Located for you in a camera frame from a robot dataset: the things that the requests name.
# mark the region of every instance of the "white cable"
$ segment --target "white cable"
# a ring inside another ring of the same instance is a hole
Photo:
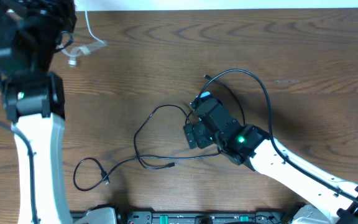
[[[88,55],[90,54],[92,51],[95,51],[95,50],[98,50],[99,48],[101,47],[105,47],[107,45],[107,42],[106,41],[103,41],[99,38],[97,38],[95,35],[93,35],[92,33],[92,30],[91,30],[91,26],[90,26],[90,22],[89,22],[89,19],[88,19],[88,7],[87,7],[87,0],[85,0],[85,20],[86,20],[86,26],[88,27],[88,31],[89,31],[89,34],[91,34],[91,36],[97,40],[99,43],[97,42],[94,42],[94,43],[91,43],[91,44],[85,44],[85,45],[82,45],[80,47],[74,47],[71,49],[70,53],[67,52],[66,49],[63,49],[62,52],[69,56],[70,59],[68,61],[68,64],[72,67],[75,67],[76,65],[76,57],[79,57],[81,55]]]

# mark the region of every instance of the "wooden table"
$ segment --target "wooden table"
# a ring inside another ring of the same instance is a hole
[[[94,41],[83,13],[77,16],[75,45]],[[57,54],[51,67],[65,84],[63,160],[71,210],[110,202],[127,210],[234,212],[288,209],[302,201],[224,156],[177,161],[174,168],[156,171],[131,162],[115,171],[107,186],[75,189],[73,170],[82,158],[95,157],[110,169],[134,156],[134,133],[155,107],[171,103],[188,110],[206,83],[203,75],[229,68],[250,70],[265,83],[275,135],[284,145],[358,183],[358,9],[91,12],[89,19],[108,47],[79,58],[75,69]],[[239,97],[247,122],[267,129],[258,83],[239,73],[221,81]],[[225,89],[211,85],[208,90],[241,118]],[[1,96],[0,120],[6,120]],[[183,123],[179,110],[161,109],[139,134],[139,150],[165,156],[216,150],[189,150]],[[99,178],[92,162],[78,170],[82,187]],[[18,211],[16,147],[12,135],[0,129],[0,223],[15,223]]]

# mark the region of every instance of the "white wall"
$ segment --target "white wall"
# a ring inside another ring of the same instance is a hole
[[[89,11],[358,7],[358,0],[87,0]],[[85,0],[75,0],[84,10]]]

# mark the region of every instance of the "wooden surface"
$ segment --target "wooden surface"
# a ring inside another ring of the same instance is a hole
[[[92,42],[83,13],[77,15],[76,44]],[[155,107],[171,103],[187,108],[206,83],[203,74],[236,67],[265,83],[275,135],[284,145],[358,183],[358,9],[92,12],[89,19],[108,47],[79,58],[76,69],[62,54],[51,67],[65,84],[63,160],[71,210],[110,202],[126,209],[246,211],[288,209],[302,201],[285,186],[224,156],[178,161],[178,166],[158,171],[131,162],[110,176],[108,186],[90,192],[73,186],[73,170],[82,158],[95,157],[110,169],[132,157],[133,135]],[[240,98],[247,122],[267,129],[258,84],[238,73],[221,81]],[[209,91],[240,119],[225,89],[211,85]],[[1,97],[0,120],[6,120]],[[216,150],[189,150],[183,122],[176,109],[158,111],[138,136],[141,153],[193,156]],[[78,170],[82,187],[99,178],[91,162]],[[0,223],[15,223],[18,211],[16,148],[11,134],[0,129]]]

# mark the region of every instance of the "robotic arm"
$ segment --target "robotic arm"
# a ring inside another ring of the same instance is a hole
[[[8,9],[23,19],[13,20]],[[75,23],[73,0],[0,0],[0,90],[16,133],[19,223],[73,223],[63,181],[63,81],[48,70],[54,53],[61,50],[56,48],[62,35],[73,32]],[[191,148],[217,144],[233,163],[274,178],[307,199],[328,223],[358,223],[357,184],[306,162],[268,132],[241,126],[208,93],[200,94],[192,106],[200,121],[184,127]],[[301,219],[293,223],[311,223],[308,217]],[[100,208],[76,223],[115,224],[116,214],[112,208]]]

